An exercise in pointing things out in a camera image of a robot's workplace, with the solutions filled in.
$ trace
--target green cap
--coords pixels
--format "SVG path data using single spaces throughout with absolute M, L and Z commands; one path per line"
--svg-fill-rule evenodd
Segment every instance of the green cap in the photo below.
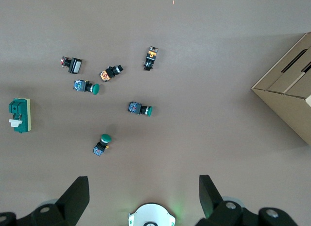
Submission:
M 99 84 L 93 85 L 92 92 L 94 95 L 96 95 L 99 92 Z
M 107 134 L 103 134 L 102 140 L 105 141 L 106 143 L 109 143 L 109 142 L 111 142 L 111 137 Z
M 147 116 L 150 117 L 152 113 L 152 106 L 148 108 Z

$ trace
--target cardboard box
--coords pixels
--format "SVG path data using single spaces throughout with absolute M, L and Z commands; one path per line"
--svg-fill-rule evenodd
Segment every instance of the cardboard box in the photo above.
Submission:
M 252 90 L 311 145 L 311 33 L 305 34 Z

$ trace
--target gray floor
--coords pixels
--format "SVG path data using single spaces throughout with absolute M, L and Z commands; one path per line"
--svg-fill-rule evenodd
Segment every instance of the gray floor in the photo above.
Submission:
M 250 211 L 278 207 L 310 225 L 310 148 L 250 90 L 311 31 L 310 1 L 0 0 L 0 212 L 22 217 L 88 175 L 80 226 L 125 226 L 149 201 L 191 226 L 209 174 Z M 63 55 L 83 59 L 80 74 L 61 68 Z M 75 79 L 100 94 L 74 91 Z M 31 99 L 29 133 L 9 126 L 14 97 Z M 128 113 L 130 101 L 154 115 Z M 113 141 L 97 157 L 102 133 Z

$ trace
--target blue component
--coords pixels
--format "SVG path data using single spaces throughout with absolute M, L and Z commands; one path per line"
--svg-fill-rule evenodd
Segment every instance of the blue component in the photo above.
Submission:
M 85 91 L 86 82 L 84 80 L 75 80 L 73 84 L 73 89 L 77 91 Z
M 104 153 L 104 152 L 102 150 L 98 149 L 97 147 L 94 147 L 93 153 L 98 155 L 98 156 L 101 156 L 102 153 Z
M 139 115 L 141 106 L 142 106 L 141 103 L 130 102 L 130 105 L 128 107 L 128 111 L 131 113 L 136 113 L 137 115 Z

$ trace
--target white dome device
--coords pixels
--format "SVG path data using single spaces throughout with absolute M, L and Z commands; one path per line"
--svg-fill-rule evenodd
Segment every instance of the white dome device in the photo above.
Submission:
M 159 204 L 147 203 L 128 214 L 129 226 L 174 226 L 176 219 Z

